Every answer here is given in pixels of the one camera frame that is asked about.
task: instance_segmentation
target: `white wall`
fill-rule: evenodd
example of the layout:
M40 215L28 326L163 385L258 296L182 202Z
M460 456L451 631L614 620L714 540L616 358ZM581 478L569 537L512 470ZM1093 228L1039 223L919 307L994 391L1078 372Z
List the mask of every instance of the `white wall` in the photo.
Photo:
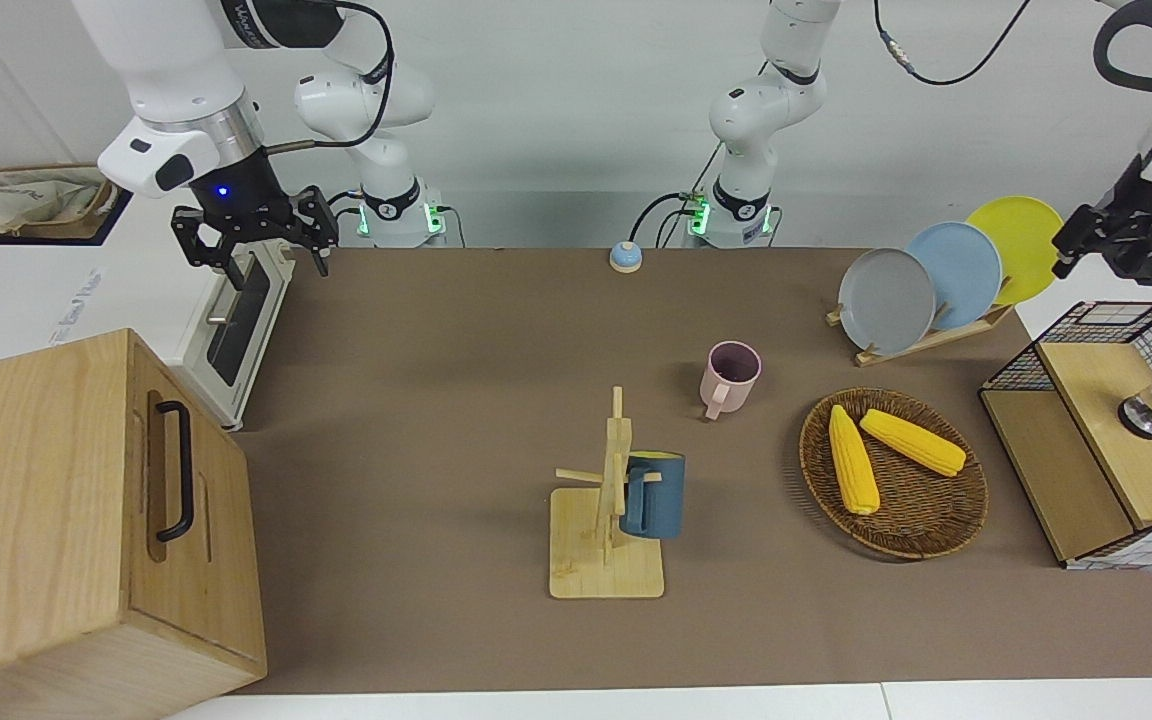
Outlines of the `white wall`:
M608 245L650 197L690 187L713 147L710 97L761 61L763 0L374 6L399 55L439 90L434 116L402 131L417 169L465 211L480 245ZM945 77L977 61L1015 3L884 8L919 69ZM1107 14L1092 0L1033 3L979 76L925 88L887 56L869 0L846 3L824 53L826 108L778 136L778 243L900 245L999 195L1036 195L1061 213L1097 200L1152 119L1152 96L1111 86L1092 67ZM234 50L232 60L270 141L305 136L289 97L321 55ZM68 0L0 0L0 165L93 159L129 114ZM22 118L3 114L13 92ZM351 181L329 150L276 160L288 187Z

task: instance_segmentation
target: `pink mug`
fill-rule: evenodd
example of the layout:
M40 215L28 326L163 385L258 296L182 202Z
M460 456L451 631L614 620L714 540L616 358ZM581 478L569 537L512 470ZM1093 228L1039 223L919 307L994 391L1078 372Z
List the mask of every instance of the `pink mug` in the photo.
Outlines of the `pink mug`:
M705 418L717 420L719 414L740 410L761 373L763 358L744 342L727 340L708 348L708 363L700 379Z

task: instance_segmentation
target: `mug handle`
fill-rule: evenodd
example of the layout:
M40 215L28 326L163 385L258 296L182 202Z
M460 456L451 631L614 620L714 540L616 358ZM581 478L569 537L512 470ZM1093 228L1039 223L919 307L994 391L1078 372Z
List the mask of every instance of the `mug handle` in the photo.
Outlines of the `mug handle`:
M727 393L732 392L729 384L719 382L714 388L714 395L705 404L705 418L717 420L718 415L723 410L723 402L727 402Z
M628 482L626 484L628 498L626 499L626 526L630 533L644 533L643 515L646 507L646 492L643 487L646 469L630 468Z

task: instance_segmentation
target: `table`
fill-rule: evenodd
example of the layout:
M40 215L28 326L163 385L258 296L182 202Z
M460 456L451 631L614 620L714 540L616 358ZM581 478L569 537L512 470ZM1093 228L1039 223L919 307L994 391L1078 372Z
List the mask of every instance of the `table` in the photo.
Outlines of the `table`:
M876 367L823 316L852 250L351 251L285 302L238 442L252 469L270 679L253 694L483 691L1152 675L1152 574L1056 568L975 389L1015 320ZM705 350L765 361L713 424ZM626 387L636 447L689 456L658 601L545 593L554 467L602 448ZM876 561L813 520L797 430L827 393L937 407L990 480L957 555ZM614 647L607 662L608 647Z

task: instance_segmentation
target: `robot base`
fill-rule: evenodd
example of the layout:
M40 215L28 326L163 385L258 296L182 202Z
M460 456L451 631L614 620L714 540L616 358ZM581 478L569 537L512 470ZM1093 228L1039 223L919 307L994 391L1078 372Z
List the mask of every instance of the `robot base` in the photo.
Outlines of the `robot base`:
M718 247L721 250L740 249L741 247L765 247L772 234L768 217L771 206L764 206L753 219L737 220L721 209L707 209L708 218L687 227L685 247Z
M357 225L342 218L339 247L447 247L447 225L435 210L440 200L439 192L425 185L420 198L397 220L380 218L361 204Z

